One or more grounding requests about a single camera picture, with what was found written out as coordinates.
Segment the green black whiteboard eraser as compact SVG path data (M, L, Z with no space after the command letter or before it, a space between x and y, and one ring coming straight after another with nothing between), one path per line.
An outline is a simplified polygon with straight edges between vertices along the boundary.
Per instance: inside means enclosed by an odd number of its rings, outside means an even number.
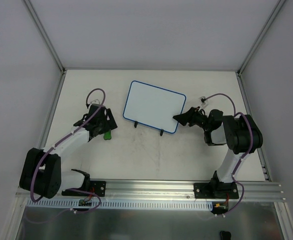
M111 133L111 131L105 132L104 135L103 135L103 139L105 141L111 140L112 139L112 133Z

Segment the blue framed whiteboard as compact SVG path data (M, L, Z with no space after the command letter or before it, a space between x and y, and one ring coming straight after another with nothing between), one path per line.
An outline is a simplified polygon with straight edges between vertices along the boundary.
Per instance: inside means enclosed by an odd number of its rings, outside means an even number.
M122 116L124 119L174 134L178 122L173 116L183 112L183 93L134 80L130 83Z

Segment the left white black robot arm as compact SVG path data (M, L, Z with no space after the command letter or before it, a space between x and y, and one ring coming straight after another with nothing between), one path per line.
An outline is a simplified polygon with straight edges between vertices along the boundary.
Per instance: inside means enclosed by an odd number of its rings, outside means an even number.
M64 196L102 197L105 182L91 180L89 173L71 169L62 171L62 163L82 145L102 135L112 138L111 132L118 126L110 108L89 104L88 113L75 122L70 132L51 146L31 148L24 161L19 187L30 192L32 202L51 199L58 192Z

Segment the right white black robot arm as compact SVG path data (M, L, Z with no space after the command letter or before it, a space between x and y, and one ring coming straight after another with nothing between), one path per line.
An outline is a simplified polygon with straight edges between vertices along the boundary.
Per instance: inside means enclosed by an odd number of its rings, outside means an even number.
M203 129L204 142L208 146L228 147L221 166L209 182L193 184L196 199L238 199L236 183L244 160L263 145L263 135L249 114L224 115L213 109L208 115L200 108L191 107L187 112L173 116L182 126L198 126Z

